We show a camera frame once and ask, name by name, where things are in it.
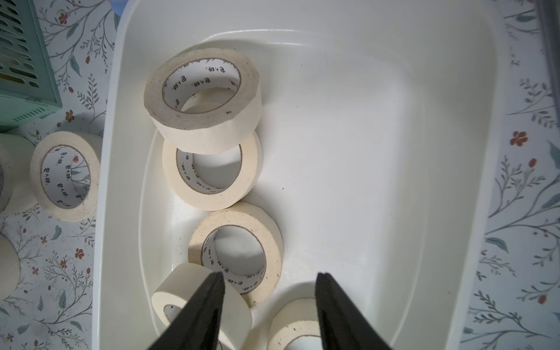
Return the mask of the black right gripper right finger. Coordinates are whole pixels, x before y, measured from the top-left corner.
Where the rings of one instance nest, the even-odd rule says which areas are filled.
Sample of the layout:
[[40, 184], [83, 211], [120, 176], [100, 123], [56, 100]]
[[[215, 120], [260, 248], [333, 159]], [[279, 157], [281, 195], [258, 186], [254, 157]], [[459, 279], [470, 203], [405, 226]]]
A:
[[391, 349], [331, 274], [317, 275], [315, 299], [322, 348]]

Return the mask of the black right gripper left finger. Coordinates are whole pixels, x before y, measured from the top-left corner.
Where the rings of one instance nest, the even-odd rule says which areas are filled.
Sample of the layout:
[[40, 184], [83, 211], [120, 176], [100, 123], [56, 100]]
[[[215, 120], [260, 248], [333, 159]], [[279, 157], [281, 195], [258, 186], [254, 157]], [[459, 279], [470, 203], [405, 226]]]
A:
[[211, 273], [150, 350], [216, 349], [224, 296], [223, 274]]

